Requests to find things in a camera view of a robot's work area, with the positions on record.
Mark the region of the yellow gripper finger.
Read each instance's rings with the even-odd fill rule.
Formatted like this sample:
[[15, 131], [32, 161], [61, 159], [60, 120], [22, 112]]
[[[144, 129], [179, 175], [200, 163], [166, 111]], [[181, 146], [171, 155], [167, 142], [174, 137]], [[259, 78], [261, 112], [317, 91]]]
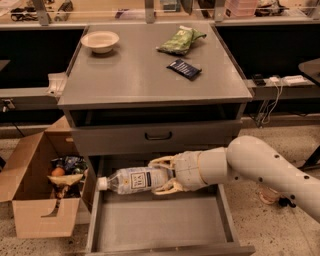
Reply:
[[177, 181], [176, 178], [170, 179], [163, 186], [153, 189], [152, 193], [155, 195], [169, 195], [177, 192], [182, 192], [183, 186]]
[[148, 166], [154, 168], [173, 169], [174, 156], [163, 156], [160, 158], [153, 159], [148, 163]]

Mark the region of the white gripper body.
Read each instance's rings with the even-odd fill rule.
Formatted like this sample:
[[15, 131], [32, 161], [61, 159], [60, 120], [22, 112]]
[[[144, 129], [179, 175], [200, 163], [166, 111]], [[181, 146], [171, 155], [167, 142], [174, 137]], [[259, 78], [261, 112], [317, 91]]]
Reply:
[[185, 191], [196, 191], [204, 187], [198, 165], [199, 154], [199, 151], [186, 151], [174, 157], [175, 178]]

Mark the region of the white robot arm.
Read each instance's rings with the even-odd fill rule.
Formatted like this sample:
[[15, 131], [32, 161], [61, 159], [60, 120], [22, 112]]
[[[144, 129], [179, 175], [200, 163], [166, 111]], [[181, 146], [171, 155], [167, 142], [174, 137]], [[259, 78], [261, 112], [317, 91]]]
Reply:
[[158, 195], [196, 191], [239, 177], [271, 188], [320, 222], [320, 180], [296, 168], [259, 138], [240, 136], [226, 147], [185, 151], [153, 159], [149, 165], [174, 173], [154, 190]]

